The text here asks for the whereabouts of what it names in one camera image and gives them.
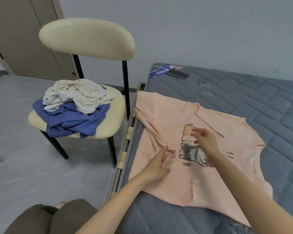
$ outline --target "quilted mattress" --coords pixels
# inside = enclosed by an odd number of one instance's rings
[[[293,81],[195,67],[180,71],[190,75],[188,80],[161,75],[148,80],[145,91],[246,118],[267,145],[261,153],[261,168],[273,187],[273,198],[293,216]],[[128,182],[143,129],[141,122],[135,123],[120,188]],[[119,229],[140,234],[253,233],[213,210],[171,205],[144,192],[134,200]]]

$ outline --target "brown pants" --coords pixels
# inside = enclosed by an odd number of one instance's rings
[[[97,211],[84,199],[70,201],[60,209],[37,204],[18,216],[5,234],[74,234]]]

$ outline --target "person's left arm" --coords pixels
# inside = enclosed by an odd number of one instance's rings
[[[75,234],[112,234],[115,233],[123,216],[138,193],[149,183],[159,181],[168,173],[170,168],[163,168],[167,147],[152,158],[146,167],[131,179],[120,192],[90,218]]]

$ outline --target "blue garment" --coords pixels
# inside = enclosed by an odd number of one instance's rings
[[[80,133],[80,138],[94,135],[97,127],[105,119],[110,104],[99,105],[94,113],[79,112],[74,102],[67,102],[59,106],[54,112],[44,110],[42,99],[32,105],[36,113],[47,123],[47,134],[57,138]]]

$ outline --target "gray tile floor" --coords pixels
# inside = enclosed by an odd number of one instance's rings
[[[70,156],[64,160],[27,122],[32,103],[53,84],[45,79],[0,77],[0,233],[34,204],[55,206],[84,198],[102,207],[113,171],[107,141],[59,138]],[[126,127],[124,120],[114,136],[117,148]]]

